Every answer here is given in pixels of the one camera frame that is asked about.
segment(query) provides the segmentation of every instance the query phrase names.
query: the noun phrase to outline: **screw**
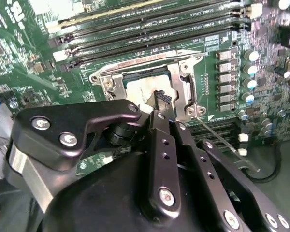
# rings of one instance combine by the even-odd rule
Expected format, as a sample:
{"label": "screw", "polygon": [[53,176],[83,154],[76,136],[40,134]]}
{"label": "screw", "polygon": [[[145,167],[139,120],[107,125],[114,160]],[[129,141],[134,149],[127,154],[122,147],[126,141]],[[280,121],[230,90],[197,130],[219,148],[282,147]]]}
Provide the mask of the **screw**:
{"label": "screw", "polygon": [[181,123],[181,122],[179,123],[179,127],[182,130],[185,130],[186,129],[186,126],[183,123]]}
{"label": "screw", "polygon": [[240,228],[240,223],[238,222],[237,218],[234,216],[233,213],[226,210],[224,211],[224,218],[226,219],[227,223],[235,230]]}
{"label": "screw", "polygon": [[278,219],[281,222],[281,224],[283,225],[283,227],[285,227],[286,229],[290,228],[290,226],[287,223],[287,221],[281,215],[278,215]]}
{"label": "screw", "polygon": [[278,228],[278,223],[275,221],[275,219],[269,214],[265,214],[265,216],[266,216],[266,219],[271,224],[271,226],[273,226],[275,229],[277,229]]}
{"label": "screw", "polygon": [[10,101],[9,106],[11,109],[17,109],[18,103],[16,101]]}
{"label": "screw", "polygon": [[75,146],[77,144],[77,138],[74,134],[66,132],[63,133],[60,137],[59,137],[60,142],[65,145],[65,146]]}
{"label": "screw", "polygon": [[135,105],[130,104],[130,105],[128,105],[128,108],[133,112],[137,111],[137,107]]}
{"label": "screw", "polygon": [[45,118],[41,118],[41,117],[34,119],[31,124],[35,129],[38,129],[41,131],[44,131],[50,128],[50,122],[46,120]]}
{"label": "screw", "polygon": [[162,113],[158,113],[158,117],[161,119],[165,119],[165,116]]}
{"label": "screw", "polygon": [[191,108],[191,107],[187,108],[187,110],[186,110],[186,115],[191,116],[191,115],[193,115],[193,114],[194,114],[194,109]]}
{"label": "screw", "polygon": [[210,149],[213,148],[213,145],[210,142],[206,141],[205,144],[208,148],[210,148]]}
{"label": "screw", "polygon": [[87,164],[85,163],[80,163],[79,165],[80,169],[85,169],[87,167]]}
{"label": "screw", "polygon": [[104,85],[107,87],[107,88],[110,88],[113,86],[113,81],[112,80],[105,80],[104,81]]}
{"label": "screw", "polygon": [[159,196],[160,196],[160,199],[162,200],[162,202],[166,206],[174,205],[174,202],[175,202],[174,196],[168,189],[166,189],[166,188],[160,189]]}

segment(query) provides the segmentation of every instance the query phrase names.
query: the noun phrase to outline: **bolt hole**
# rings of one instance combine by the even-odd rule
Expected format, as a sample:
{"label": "bolt hole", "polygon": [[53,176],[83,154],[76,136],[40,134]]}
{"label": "bolt hole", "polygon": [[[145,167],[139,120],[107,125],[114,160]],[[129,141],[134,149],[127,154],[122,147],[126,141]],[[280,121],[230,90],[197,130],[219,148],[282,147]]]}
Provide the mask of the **bolt hole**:
{"label": "bolt hole", "polygon": [[213,176],[212,173],[207,173],[207,175],[208,175],[208,177],[211,178],[212,180],[215,178],[215,177]]}
{"label": "bolt hole", "polygon": [[238,45],[237,40],[232,41],[232,45],[233,45],[233,46],[237,46],[237,45]]}
{"label": "bolt hole", "polygon": [[168,154],[166,154],[165,152],[162,154],[162,156],[166,159],[166,160],[169,160],[170,157],[168,156]]}
{"label": "bolt hole", "polygon": [[162,140],[162,142],[163,142],[165,145],[169,145],[169,142],[168,142],[166,139]]}

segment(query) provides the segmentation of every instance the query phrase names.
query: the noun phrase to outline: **black memory slot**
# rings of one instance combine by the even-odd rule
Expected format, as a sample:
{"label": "black memory slot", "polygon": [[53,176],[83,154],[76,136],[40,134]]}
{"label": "black memory slot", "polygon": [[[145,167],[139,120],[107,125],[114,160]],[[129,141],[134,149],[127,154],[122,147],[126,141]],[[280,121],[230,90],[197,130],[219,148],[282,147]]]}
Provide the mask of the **black memory slot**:
{"label": "black memory slot", "polygon": [[112,42],[121,43],[121,42],[125,42],[126,39],[137,40],[137,39],[145,38],[148,36],[154,36],[155,34],[151,34],[151,33],[155,33],[155,32],[156,33],[165,33],[165,32],[169,32],[170,30],[177,30],[179,28],[183,28],[182,25],[185,25],[184,27],[189,27],[189,26],[191,27],[191,26],[194,26],[195,23],[210,23],[214,20],[220,20],[220,19],[223,20],[223,19],[226,19],[229,17],[231,18],[230,13],[231,12],[228,10],[228,11],[224,11],[224,12],[213,13],[210,15],[189,18],[189,19],[185,19],[182,21],[164,24],[164,25],[154,27],[154,28],[147,28],[147,29],[143,29],[143,30],[139,30],[139,31],[134,31],[132,33],[126,33],[123,35],[105,38],[105,39],[97,40],[94,42],[76,45],[76,46],[71,47],[70,49],[71,50],[77,49],[76,53],[75,53],[75,54],[77,54],[78,52],[84,52],[84,51],[88,51],[88,50],[92,50],[92,49],[97,49],[97,48],[99,48],[99,46],[104,46],[104,45],[107,45],[107,44],[112,43]]}
{"label": "black memory slot", "polygon": [[141,44],[135,44],[128,47],[113,49],[113,50],[109,50],[103,53],[98,53],[92,56],[70,61],[66,65],[61,65],[60,69],[63,72],[68,72],[73,68],[79,67],[80,65],[90,64],[99,59],[118,57],[118,54],[142,52],[147,49],[155,49],[155,48],[159,48],[160,46],[170,45],[170,43],[180,43],[182,41],[186,41],[189,39],[199,39],[202,37],[217,35],[220,33],[226,33],[226,32],[237,30],[237,29],[238,29],[237,26],[233,24],[228,24],[228,25],[222,25],[220,27],[212,27],[208,29],[203,29],[198,32],[192,31],[192,33],[185,33],[185,34],[181,34],[177,36],[161,38],[158,40],[153,40],[153,41],[149,41],[149,42],[145,42]]}
{"label": "black memory slot", "polygon": [[110,24],[101,24],[101,25],[94,26],[90,29],[83,29],[83,30],[79,30],[77,32],[67,33],[67,34],[62,35],[60,37],[50,39],[49,44],[52,47],[60,46],[61,44],[68,43],[74,39],[78,39],[78,38],[81,38],[83,36],[89,36],[95,32],[102,32],[104,30],[116,29],[119,27],[126,28],[129,26],[137,25],[138,23],[146,22],[148,20],[159,20],[159,18],[168,16],[168,15],[173,15],[173,14],[179,15],[182,13],[193,12],[194,10],[196,10],[200,7],[205,7],[205,6],[208,7],[211,5],[215,6],[217,4],[221,4],[221,3],[227,4],[230,2],[234,2],[234,0],[228,0],[228,1],[226,1],[226,0],[202,0],[202,1],[198,1],[198,2],[192,2],[190,4],[185,4],[182,6],[162,10],[159,12],[152,12],[152,13],[148,13],[145,15],[137,15],[135,17],[125,18],[125,19],[122,19],[119,21],[112,22]]}

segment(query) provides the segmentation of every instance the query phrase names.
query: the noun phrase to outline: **wire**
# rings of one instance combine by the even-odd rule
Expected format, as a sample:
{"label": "wire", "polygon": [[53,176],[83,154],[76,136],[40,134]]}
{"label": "wire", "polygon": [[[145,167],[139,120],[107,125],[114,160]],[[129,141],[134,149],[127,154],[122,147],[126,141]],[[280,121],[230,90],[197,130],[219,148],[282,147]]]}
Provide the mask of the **wire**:
{"label": "wire", "polygon": [[281,162],[282,162],[282,155],[280,151],[281,143],[278,140],[274,140],[273,142],[273,149],[274,149],[274,158],[275,158],[275,168],[272,174],[264,178],[254,178],[250,176],[247,172],[247,169],[243,169],[242,172],[254,183],[264,184],[274,180],[280,173],[281,170]]}

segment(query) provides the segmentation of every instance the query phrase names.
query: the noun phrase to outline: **green circuit board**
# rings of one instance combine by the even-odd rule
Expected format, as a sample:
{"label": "green circuit board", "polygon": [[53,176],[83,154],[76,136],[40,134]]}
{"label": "green circuit board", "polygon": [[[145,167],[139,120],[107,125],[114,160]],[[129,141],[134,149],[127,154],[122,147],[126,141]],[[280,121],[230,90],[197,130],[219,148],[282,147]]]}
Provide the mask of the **green circuit board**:
{"label": "green circuit board", "polygon": [[[289,140],[290,84],[275,68],[290,72],[290,46],[281,36],[287,30],[281,27],[290,27],[290,6],[281,10],[274,2],[0,0],[0,93],[13,92],[7,103],[13,114],[105,101],[105,89],[92,81],[93,73],[108,64],[183,49],[205,54],[193,66],[197,105],[206,109],[201,120],[223,122],[244,110],[250,146],[261,145],[269,133]],[[260,11],[249,9],[255,3],[263,10],[252,17]],[[248,50],[258,51],[258,59],[244,58]],[[258,71],[247,74],[247,65]],[[222,74],[232,77],[221,83]],[[254,89],[244,86],[248,78],[257,82]],[[135,80],[124,79],[124,86]],[[245,94],[255,100],[245,100]],[[225,95],[230,97],[220,102]],[[273,126],[265,133],[267,118]],[[198,124],[194,118],[185,123],[190,128]],[[103,156],[88,162],[100,167]]]}

